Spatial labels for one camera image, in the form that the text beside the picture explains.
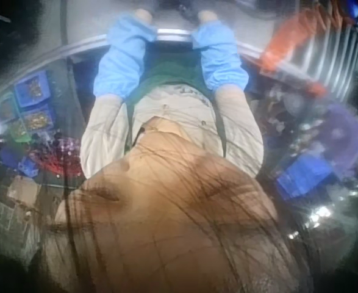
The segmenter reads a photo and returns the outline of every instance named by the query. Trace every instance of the green vest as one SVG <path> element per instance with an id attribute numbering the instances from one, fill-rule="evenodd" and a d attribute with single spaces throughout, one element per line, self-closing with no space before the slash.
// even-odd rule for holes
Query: green vest
<path id="1" fill-rule="evenodd" d="M 226 135 L 223 120 L 213 100 L 212 92 L 206 87 L 202 75 L 201 56 L 199 51 L 189 52 L 160 52 L 151 50 L 145 57 L 145 73 L 140 85 L 126 100 L 127 116 L 129 118 L 129 133 L 127 135 L 125 153 L 132 147 L 132 117 L 134 106 L 154 88 L 164 84 L 188 84 L 209 98 L 214 108 L 217 120 L 217 132 L 222 141 L 223 156 L 226 155 Z"/>

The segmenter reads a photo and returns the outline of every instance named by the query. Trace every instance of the blue sleeve cover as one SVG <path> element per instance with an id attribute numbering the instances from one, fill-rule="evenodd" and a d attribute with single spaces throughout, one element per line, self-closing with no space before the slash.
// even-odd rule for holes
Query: blue sleeve cover
<path id="1" fill-rule="evenodd" d="M 93 93 L 108 93 L 126 99 L 138 87 L 144 70 L 146 42 L 153 42 L 157 30 L 132 15 L 122 15 L 107 35 L 111 47 L 99 64 Z"/>
<path id="2" fill-rule="evenodd" d="M 224 84 L 235 84 L 242 90 L 249 76 L 241 67 L 233 32 L 220 21 L 203 24 L 193 33 L 193 48 L 201 50 L 203 78 L 216 91 Z"/>

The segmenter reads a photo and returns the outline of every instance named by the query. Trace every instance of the metal surface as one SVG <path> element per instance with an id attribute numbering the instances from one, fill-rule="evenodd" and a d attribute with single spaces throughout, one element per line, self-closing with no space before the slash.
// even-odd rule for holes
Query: metal surface
<path id="1" fill-rule="evenodd" d="M 70 42 L 77 40 L 77 36 L 80 37 L 82 35 L 93 35 L 96 32 L 107 31 L 106 26 L 108 27 L 109 23 L 112 23 L 113 17 L 122 10 L 125 11 L 131 6 L 130 4 L 126 4 L 123 2 L 110 2 L 109 0 L 104 0 L 103 2 L 106 6 L 103 5 L 103 8 L 96 8 L 96 11 L 94 13 L 97 14 L 93 15 L 92 18 L 83 18 L 82 20 L 78 19 L 77 21 L 75 21 L 74 19 L 76 16 L 74 15 L 75 12 L 73 10 L 76 9 L 77 12 L 83 15 L 88 15 L 88 13 L 91 13 L 89 11 L 91 9 L 91 3 L 87 0 L 74 1 L 69 3 L 70 6 L 68 6 L 68 14 L 72 15 L 72 17 L 68 15 L 67 19 L 69 35 L 68 37 L 70 38 Z M 109 7 L 113 5 L 112 3 L 118 5 L 116 10 L 109 10 Z M 299 1 L 297 0 L 295 3 L 296 7 L 299 7 Z M 233 12 L 231 4 L 221 3 L 220 6 L 221 7 L 218 8 L 218 14 L 220 14 L 222 16 L 221 18 L 225 21 L 228 21 L 230 19 L 231 23 L 229 25 L 234 30 L 235 35 L 237 37 L 239 53 L 243 57 L 258 59 L 263 53 L 267 43 L 269 42 L 269 40 L 267 41 L 267 38 L 269 37 L 269 35 L 272 35 L 271 28 L 273 27 L 273 23 L 269 23 L 266 21 L 259 22 L 259 20 L 253 23 L 253 21 L 255 20 L 250 18 L 250 16 L 244 15 L 244 13 L 240 12 L 239 10 Z M 331 4 L 329 4 L 328 12 L 331 12 L 332 9 L 333 8 Z M 177 22 L 179 16 L 176 14 L 176 12 L 170 11 L 168 15 L 164 15 L 164 17 L 156 19 L 156 26 L 160 28 L 158 29 L 158 41 L 185 43 L 192 41 L 191 33 L 193 27 L 189 26 L 188 23 L 184 22 L 183 19 L 181 19 L 181 22 Z M 78 25 L 76 24 L 80 21 L 83 23 L 83 25 L 81 26 L 81 28 L 83 29 L 79 30 L 79 32 L 76 33 L 74 29 L 78 27 Z M 352 43 L 356 41 L 358 33 L 350 25 L 344 24 L 344 27 L 346 27 L 346 31 L 342 33 L 343 29 L 341 28 L 336 30 L 334 47 L 330 49 L 329 39 L 331 34 L 334 33 L 334 30 L 332 30 L 332 26 L 329 20 L 326 22 L 326 27 L 327 30 L 323 42 L 315 36 L 312 37 L 309 40 L 307 47 L 304 48 L 305 53 L 302 59 L 294 62 L 292 58 L 294 52 L 292 51 L 288 54 L 287 58 L 279 64 L 279 69 L 282 73 L 294 75 L 295 77 L 303 81 L 319 81 L 325 86 L 331 87 L 332 92 L 338 91 L 339 93 L 343 93 L 346 90 L 345 85 L 347 84 L 347 82 L 345 84 L 342 84 L 341 82 L 344 79 L 348 81 L 350 76 L 350 72 L 344 71 L 353 70 L 355 64 L 355 62 L 350 61 L 352 66 L 350 66 L 350 63 L 348 63 L 347 66 L 345 64 L 346 61 L 344 62 L 345 56 L 354 56 L 353 52 L 348 51 L 348 48 L 352 46 L 350 45 L 351 30 L 354 30 Z M 267 35 L 267 37 L 265 39 L 263 38 L 264 40 L 262 39 L 261 41 L 259 41 L 260 35 L 262 36 L 264 34 Z M 91 49 L 101 48 L 107 45 L 108 43 L 106 41 L 106 35 L 98 34 L 94 37 L 85 38 L 82 41 L 74 42 L 70 45 L 53 49 L 52 51 L 41 55 L 37 59 L 34 59 L 34 61 L 26 63 L 25 66 L 21 67 L 19 70 L 9 73 L 8 76 L 0 79 L 0 94 L 7 87 L 12 85 L 25 75 L 34 72 L 55 60 L 66 58 L 74 54 L 88 51 Z M 318 47 L 322 50 L 320 58 L 317 58 L 317 60 L 319 60 L 318 64 L 313 63 L 313 60 L 316 57 L 313 56 L 315 46 L 316 48 Z M 309 73 L 309 69 L 313 68 L 313 66 L 316 66 L 314 74 Z M 321 76 L 326 76 L 326 79 L 324 81 L 320 80 Z"/>
<path id="2" fill-rule="evenodd" d="M 329 65 L 328 74 L 327 74 L 325 82 L 324 82 L 324 85 L 326 87 L 329 85 L 329 81 L 331 80 L 332 73 L 335 68 L 335 63 L 336 63 L 336 58 L 337 58 L 337 53 L 338 53 L 338 46 L 340 44 L 341 36 L 342 36 L 342 29 L 338 28 L 337 32 L 336 32 L 336 42 L 335 42 L 334 49 L 333 49 L 331 64 Z"/>
<path id="3" fill-rule="evenodd" d="M 353 58 L 353 64 L 351 66 L 351 68 L 355 68 L 355 65 L 356 65 L 356 61 L 357 61 L 357 57 L 358 57 L 358 49 L 356 50 L 355 52 L 355 56 Z M 345 99 L 346 99 L 346 94 L 349 90 L 349 87 L 351 86 L 351 81 L 352 81 L 352 77 L 353 77 L 353 70 L 351 70 L 349 73 L 348 73 L 348 78 L 347 78 L 347 82 L 345 84 L 345 87 L 344 87 L 344 90 L 342 91 L 341 95 L 340 95 L 340 101 L 341 102 L 344 102 Z"/>
<path id="4" fill-rule="evenodd" d="M 340 76 L 342 75 L 342 70 L 343 70 L 343 60 L 345 58 L 345 55 L 347 53 L 347 48 L 348 48 L 348 43 L 349 43 L 349 34 L 351 33 L 351 25 L 347 25 L 347 29 L 345 32 L 345 37 L 344 37 L 344 42 L 343 42 L 343 51 L 340 57 L 340 62 L 338 64 L 338 70 L 337 70 L 337 74 L 336 77 L 333 81 L 332 84 L 332 88 L 331 88 L 331 92 L 334 92 L 336 90 L 337 84 L 338 84 L 338 80 L 340 79 Z"/>
<path id="5" fill-rule="evenodd" d="M 345 86 L 345 81 L 346 81 L 349 71 L 353 71 L 353 68 L 351 70 L 350 66 L 353 61 L 354 54 L 356 55 L 358 52 L 358 42 L 356 42 L 356 35 L 357 34 L 354 34 L 354 37 L 353 37 L 353 40 L 351 43 L 351 49 L 349 50 L 348 55 L 347 55 L 347 59 L 346 59 L 345 67 L 343 69 L 343 73 L 341 75 L 340 83 L 338 85 L 336 85 L 336 89 L 337 89 L 336 96 L 337 97 L 339 97 L 340 93 L 343 91 L 343 88 Z"/>
<path id="6" fill-rule="evenodd" d="M 333 10 L 333 7 L 332 7 L 331 3 L 329 3 L 328 4 L 328 13 L 330 15 L 332 15 L 332 10 Z M 324 68 L 326 52 L 328 50 L 328 44 L 329 44 L 329 37 L 331 36 L 331 26 L 332 26 L 331 19 L 328 18 L 327 22 L 326 22 L 326 32 L 325 32 L 325 39 L 324 39 L 324 43 L 323 43 L 323 51 L 321 53 L 320 61 L 318 62 L 318 66 L 317 66 L 316 72 L 314 74 L 314 79 L 316 81 L 320 79 L 321 73 Z"/>
<path id="7" fill-rule="evenodd" d="M 157 31 L 157 41 L 161 42 L 191 42 L 191 31 L 183 30 L 183 29 L 159 29 Z M 92 37 L 86 40 L 83 40 L 79 43 L 71 44 L 68 46 L 63 46 L 61 48 L 55 49 L 51 52 L 48 52 L 42 55 L 40 58 L 37 58 L 33 62 L 27 64 L 25 67 L 17 71 L 13 74 L 5 83 L 0 85 L 0 94 L 16 81 L 25 77 L 25 75 L 32 73 L 43 66 L 50 64 L 53 61 L 67 58 L 74 54 L 78 54 L 80 52 L 85 52 L 91 49 L 102 48 L 108 46 L 108 42 L 106 40 L 106 35 L 99 35 L 97 37 Z M 242 56 L 258 59 L 262 53 L 261 50 L 247 44 L 238 42 L 238 52 Z M 290 62 L 282 62 L 280 68 L 287 73 L 293 74 L 304 80 L 312 80 L 312 78 L 306 75 L 302 70 L 300 70 L 296 65 Z"/>
<path id="8" fill-rule="evenodd" d="M 302 71 L 307 72 L 309 69 L 310 61 L 312 61 L 314 43 L 315 43 L 315 35 L 311 36 L 309 44 L 307 45 L 307 49 L 304 55 Z"/>

